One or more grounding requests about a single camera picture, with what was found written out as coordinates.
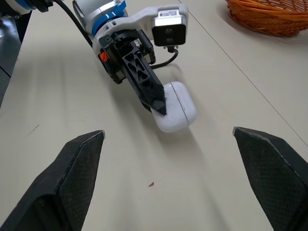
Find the wicker basket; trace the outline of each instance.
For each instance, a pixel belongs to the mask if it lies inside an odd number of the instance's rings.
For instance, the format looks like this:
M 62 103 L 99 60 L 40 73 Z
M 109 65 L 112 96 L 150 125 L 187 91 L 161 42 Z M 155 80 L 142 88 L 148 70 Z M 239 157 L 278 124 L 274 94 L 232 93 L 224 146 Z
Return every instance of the wicker basket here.
M 308 29 L 308 0 L 227 0 L 231 18 L 267 35 L 295 36 Z

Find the white table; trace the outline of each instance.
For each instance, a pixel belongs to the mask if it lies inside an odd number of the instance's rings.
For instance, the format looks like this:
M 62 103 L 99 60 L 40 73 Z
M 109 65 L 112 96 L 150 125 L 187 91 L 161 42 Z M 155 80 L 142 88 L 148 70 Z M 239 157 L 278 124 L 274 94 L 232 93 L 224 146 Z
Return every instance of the white table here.
M 153 5 L 127 4 L 129 14 Z M 157 48 L 156 57 L 166 60 L 166 51 Z M 191 92 L 199 117 L 190 129 L 160 132 L 129 84 L 112 82 L 58 6 L 34 12 L 0 110 L 0 223 L 67 141 L 104 129 L 83 230 L 272 230 L 232 129 L 280 136 L 306 160 L 308 147 L 193 17 L 180 56 L 156 73 Z
M 308 30 L 278 38 L 248 30 L 228 15 L 225 0 L 180 0 L 308 144 Z

